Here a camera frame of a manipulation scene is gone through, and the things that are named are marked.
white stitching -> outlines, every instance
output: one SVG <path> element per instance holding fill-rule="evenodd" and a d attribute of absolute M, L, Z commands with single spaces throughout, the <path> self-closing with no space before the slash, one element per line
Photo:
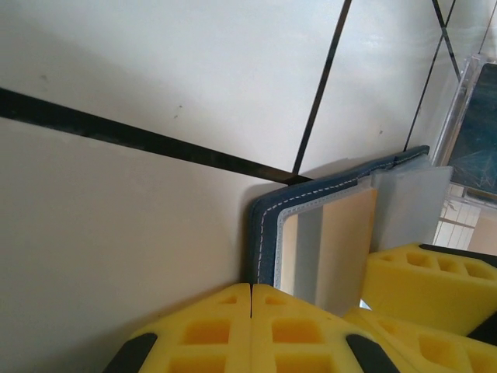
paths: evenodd
<path fill-rule="evenodd" d="M 414 154 L 414 155 L 412 155 L 412 156 L 410 156 L 410 157 L 408 157 L 406 159 L 402 159 L 401 162 L 404 163 L 404 162 L 407 162 L 407 161 L 409 161 L 409 160 L 411 160 L 413 158 L 416 158 L 418 155 L 421 155 L 423 152 L 419 152 L 419 153 L 416 153 L 416 154 Z M 275 205 L 269 207 L 267 210 L 265 210 L 264 214 L 262 214 L 262 219 L 261 219 L 261 239 L 260 239 L 260 242 L 259 242 L 259 258 L 257 259 L 257 282 L 259 283 L 259 278 L 260 278 L 260 274 L 261 274 L 262 244 L 264 242 L 264 235 L 263 235 L 263 233 L 264 233 L 264 220 L 265 220 L 266 215 L 267 215 L 268 212 L 270 212 L 271 210 L 274 210 L 276 207 L 281 206 L 282 204 L 286 204 L 286 203 L 290 202 L 291 200 L 296 200 L 298 198 L 302 198 L 302 197 L 308 196 L 308 195 L 313 194 L 313 193 L 324 192 L 325 190 L 331 190 L 331 189 L 335 189 L 335 188 L 338 188 L 338 187 L 343 187 L 346 184 L 350 184 L 350 183 L 352 183 L 354 181 L 357 181 L 358 179 L 360 179 L 361 177 L 367 175 L 368 173 L 371 173 L 375 169 L 379 169 L 379 168 L 386 167 L 386 166 L 391 166 L 393 164 L 394 164 L 394 161 L 393 162 L 389 162 L 389 163 L 384 163 L 383 165 L 378 165 L 378 166 L 375 166 L 375 167 L 371 167 L 367 171 L 364 171 L 363 173 L 359 174 L 354 179 L 351 179 L 351 180 L 348 180 L 348 181 L 344 181 L 343 183 L 340 183 L 338 185 L 328 186 L 326 188 L 321 188 L 321 189 L 313 190 L 312 192 L 304 193 L 304 194 L 301 194 L 300 196 L 289 198 L 289 199 L 284 200 L 283 202 L 279 202 L 278 204 L 275 204 Z"/>

dark grout line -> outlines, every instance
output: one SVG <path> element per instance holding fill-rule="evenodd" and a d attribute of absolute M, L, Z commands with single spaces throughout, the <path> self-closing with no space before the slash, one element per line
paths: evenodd
<path fill-rule="evenodd" d="M 438 0 L 432 0 L 433 7 L 435 8 L 436 17 L 438 19 L 438 23 L 440 28 L 442 29 L 442 36 L 445 40 L 445 44 L 447 45 L 447 49 L 449 50 L 450 60 L 452 61 L 452 65 L 454 67 L 454 71 L 457 75 L 457 80 L 461 80 L 461 72 L 459 71 L 459 67 L 457 66 L 456 56 L 454 54 L 454 49 L 452 48 L 452 43 L 450 42 L 449 33 L 447 32 L 447 24 L 449 22 L 450 14 L 452 13 L 452 9 L 454 8 L 455 0 L 450 7 L 450 14 L 447 17 L 447 22 L 443 21 L 442 11 L 440 10 L 440 4 Z"/>
<path fill-rule="evenodd" d="M 186 141 L 0 88 L 0 117 L 233 173 L 293 185 L 310 180 Z"/>
<path fill-rule="evenodd" d="M 325 67 L 319 80 L 318 90 L 312 103 L 311 112 L 309 113 L 308 122 L 305 126 L 304 134 L 302 135 L 301 145 L 298 149 L 297 157 L 294 163 L 293 173 L 298 174 L 301 170 L 302 160 L 304 159 L 305 149 L 308 146 L 309 138 L 311 137 L 312 128 L 318 115 L 319 105 L 325 92 L 326 82 L 328 81 L 329 72 L 332 68 L 332 62 L 335 58 L 336 49 L 339 45 L 340 37 L 342 36 L 343 27 L 350 9 L 352 0 L 344 0 L 342 11 L 340 12 L 339 21 L 336 23 L 335 32 L 333 33 L 332 43 L 329 47 L 328 56 L 326 57 Z"/>
<path fill-rule="evenodd" d="M 428 88 L 429 79 L 432 76 L 432 71 L 433 67 L 435 66 L 436 56 L 438 55 L 438 52 L 440 50 L 440 45 L 442 45 L 442 40 L 443 40 L 443 35 L 441 35 L 438 40 L 438 45 L 436 46 L 435 54 L 433 55 L 432 64 L 429 67 L 428 76 L 426 77 L 425 85 L 422 88 L 421 97 L 419 98 L 418 106 L 416 107 L 416 112 L 414 114 L 414 118 L 412 118 L 411 129 L 409 130 L 409 134 L 407 135 L 407 140 L 405 141 L 404 152 L 407 150 L 409 141 L 411 140 L 412 131 L 414 130 L 416 120 L 418 119 L 419 111 L 421 110 L 422 101 L 425 98 L 426 89 Z"/>
<path fill-rule="evenodd" d="M 488 21 L 487 29 L 485 30 L 485 35 L 483 36 L 483 40 L 481 41 L 481 45 L 480 45 L 480 49 L 478 49 L 478 53 L 481 53 L 481 49 L 483 48 L 483 44 L 485 44 L 485 39 L 487 38 L 488 30 L 490 30 L 490 25 L 492 24 L 492 19 L 494 18 L 496 6 L 497 6 L 497 1 L 495 1 L 494 9 L 492 10 L 492 14 L 490 15 L 490 20 Z"/>

yellow foam block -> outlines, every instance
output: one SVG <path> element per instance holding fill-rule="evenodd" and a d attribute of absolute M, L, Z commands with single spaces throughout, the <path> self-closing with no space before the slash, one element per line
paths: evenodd
<path fill-rule="evenodd" d="M 349 311 L 345 320 L 373 334 L 400 372 L 497 372 L 497 347 L 492 345 L 366 309 Z"/>
<path fill-rule="evenodd" d="M 250 308 L 250 286 L 237 284 L 138 330 L 158 336 L 139 372 L 249 373 Z"/>
<path fill-rule="evenodd" d="M 346 342 L 361 329 L 267 285 L 252 289 L 252 371 L 363 373 Z"/>
<path fill-rule="evenodd" d="M 362 298 L 376 312 L 465 336 L 497 311 L 497 270 L 402 246 L 369 255 Z"/>

white floor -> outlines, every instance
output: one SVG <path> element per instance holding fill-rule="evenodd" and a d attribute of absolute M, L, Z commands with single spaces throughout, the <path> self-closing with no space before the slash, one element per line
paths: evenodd
<path fill-rule="evenodd" d="M 495 2 L 474 3 L 447 31 L 460 68 Z M 0 87 L 290 171 L 341 7 L 3 2 Z M 430 0 L 353 0 L 301 172 L 401 151 L 440 35 Z M 442 42 L 409 147 L 434 145 L 456 88 Z M 283 187 L 0 121 L 6 373 L 100 371 L 144 319 L 236 282 L 242 212 Z"/>

dark blue object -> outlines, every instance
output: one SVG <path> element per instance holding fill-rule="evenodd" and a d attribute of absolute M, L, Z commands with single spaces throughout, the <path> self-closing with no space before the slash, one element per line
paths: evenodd
<path fill-rule="evenodd" d="M 497 65 L 485 64 L 450 154 L 452 181 L 497 194 Z"/>

